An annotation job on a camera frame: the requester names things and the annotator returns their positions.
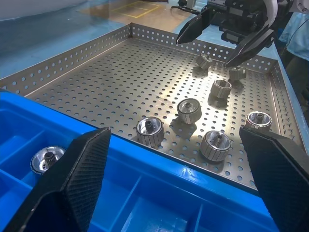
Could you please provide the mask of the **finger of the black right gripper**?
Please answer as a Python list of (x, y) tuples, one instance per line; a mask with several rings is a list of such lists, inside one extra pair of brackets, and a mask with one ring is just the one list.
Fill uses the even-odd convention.
[(176, 39), (176, 44), (190, 43), (202, 34), (207, 28), (218, 11), (214, 8), (206, 8), (197, 16), (189, 20), (180, 30)]
[(264, 47), (271, 46), (275, 32), (269, 26), (263, 27), (258, 32), (251, 33), (244, 38), (224, 63), (226, 68), (236, 67), (253, 58)]

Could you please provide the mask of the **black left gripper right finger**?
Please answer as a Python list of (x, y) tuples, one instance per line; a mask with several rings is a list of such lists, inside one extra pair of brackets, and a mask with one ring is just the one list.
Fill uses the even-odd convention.
[(245, 126), (239, 135), (255, 185), (280, 232), (309, 232), (309, 155), (293, 140)]

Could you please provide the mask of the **blue plastic bin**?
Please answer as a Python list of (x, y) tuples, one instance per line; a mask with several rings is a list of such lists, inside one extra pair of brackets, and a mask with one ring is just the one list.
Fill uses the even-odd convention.
[[(0, 232), (40, 179), (42, 148), (67, 148), (93, 127), (0, 89)], [(111, 137), (88, 232), (279, 232), (260, 198)]]

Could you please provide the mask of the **person in light blue coat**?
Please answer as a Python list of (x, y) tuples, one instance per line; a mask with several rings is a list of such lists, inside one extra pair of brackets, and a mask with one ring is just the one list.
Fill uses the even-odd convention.
[(309, 61), (309, 14), (293, 13), (279, 40), (288, 52)]

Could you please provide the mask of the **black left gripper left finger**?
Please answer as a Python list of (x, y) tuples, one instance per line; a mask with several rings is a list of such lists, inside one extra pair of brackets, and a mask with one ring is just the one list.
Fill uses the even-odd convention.
[(101, 128), (74, 139), (42, 175), (4, 232), (87, 232), (104, 177), (111, 139)]

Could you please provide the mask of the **perforated metal tray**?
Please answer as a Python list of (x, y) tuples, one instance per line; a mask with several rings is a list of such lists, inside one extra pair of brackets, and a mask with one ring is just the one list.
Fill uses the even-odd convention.
[[(256, 193), (239, 137), (248, 113), (269, 114), (272, 132), (303, 150), (309, 146), (281, 64), (263, 56), (246, 61), (246, 78), (219, 100), (211, 86), (229, 79), (224, 62), (232, 49), (201, 40), (177, 45), (175, 40), (174, 33), (131, 23), (0, 79), (0, 88), (133, 141), (136, 124), (155, 116), (164, 126), (159, 155)], [(196, 63), (201, 53), (213, 60), (207, 70)], [(178, 103), (188, 98), (201, 105), (202, 116), (194, 124), (181, 122), (177, 112)], [(213, 130), (232, 143), (221, 162), (200, 152), (204, 135)]]

